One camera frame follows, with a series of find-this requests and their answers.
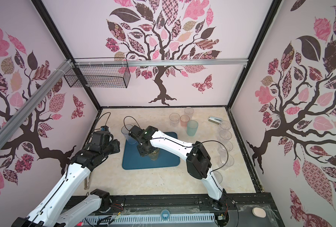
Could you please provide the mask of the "tall blue translucent cup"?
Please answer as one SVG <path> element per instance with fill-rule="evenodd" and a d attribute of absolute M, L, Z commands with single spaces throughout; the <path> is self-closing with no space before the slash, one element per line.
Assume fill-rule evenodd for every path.
<path fill-rule="evenodd" d="M 131 124 L 126 124 L 126 125 L 124 125 L 124 126 L 122 127 L 122 129 L 121 129 L 121 133 L 124 135 L 124 137 L 125 137 L 125 139 L 126 139 L 126 142 L 127 142 L 128 144 L 131 144 L 131 145 L 137 143 L 137 141 L 136 141 L 133 137 L 131 137 L 131 136 L 129 135 L 129 132 L 130 132 L 130 130 L 131 130 L 132 128 L 133 128 L 133 125 L 131 125 Z"/>

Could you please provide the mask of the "yellow translucent glass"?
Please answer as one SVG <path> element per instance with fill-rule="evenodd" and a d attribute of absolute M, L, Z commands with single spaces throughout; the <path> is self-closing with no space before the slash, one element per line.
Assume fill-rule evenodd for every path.
<path fill-rule="evenodd" d="M 156 161 L 158 159 L 158 157 L 159 157 L 159 151 L 160 151 L 159 148 L 153 149 L 153 152 L 149 154 L 149 158 L 152 161 Z"/>

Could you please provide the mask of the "dark teal plastic tray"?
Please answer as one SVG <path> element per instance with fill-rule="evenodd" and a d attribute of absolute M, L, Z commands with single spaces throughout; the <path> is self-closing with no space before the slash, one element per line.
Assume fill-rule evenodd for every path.
<path fill-rule="evenodd" d="M 166 150 L 160 149 L 159 157 L 152 161 L 149 156 L 141 157 L 136 144 L 125 142 L 122 168 L 124 170 L 152 169 L 163 167 L 175 167 L 180 163 L 180 158 Z"/>

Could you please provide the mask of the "green translucent cup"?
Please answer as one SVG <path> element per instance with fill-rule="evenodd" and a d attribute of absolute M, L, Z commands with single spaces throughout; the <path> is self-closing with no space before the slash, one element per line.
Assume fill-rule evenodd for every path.
<path fill-rule="evenodd" d="M 188 123 L 187 123 L 187 134 L 188 136 L 195 136 L 196 132 L 197 132 L 197 129 L 198 129 L 198 122 L 195 121 L 195 120 L 190 120 Z"/>

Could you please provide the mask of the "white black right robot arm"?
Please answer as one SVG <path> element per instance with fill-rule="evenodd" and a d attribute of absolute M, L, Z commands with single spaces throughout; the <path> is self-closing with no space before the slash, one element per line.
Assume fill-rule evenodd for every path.
<path fill-rule="evenodd" d="M 141 156 L 152 154 L 159 148 L 184 160 L 187 172 L 205 186 L 208 196 L 212 199 L 212 206 L 216 210 L 223 208 L 226 203 L 226 191 L 213 173 L 211 157 L 202 142 L 180 141 L 152 126 L 141 129 L 135 125 L 129 130 L 128 135 L 138 142 L 137 149 Z"/>

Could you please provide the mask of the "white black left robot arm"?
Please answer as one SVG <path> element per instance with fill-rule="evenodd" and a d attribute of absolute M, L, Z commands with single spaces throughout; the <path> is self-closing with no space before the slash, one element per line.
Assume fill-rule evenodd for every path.
<path fill-rule="evenodd" d="M 78 186 L 92 171 L 107 160 L 109 155 L 120 152 L 120 142 L 109 131 L 96 131 L 91 141 L 71 159 L 65 174 L 45 199 L 25 218 L 17 218 L 14 227 L 74 227 L 93 212 L 106 213 L 111 209 L 110 194 L 95 189 L 89 195 L 63 211 Z"/>

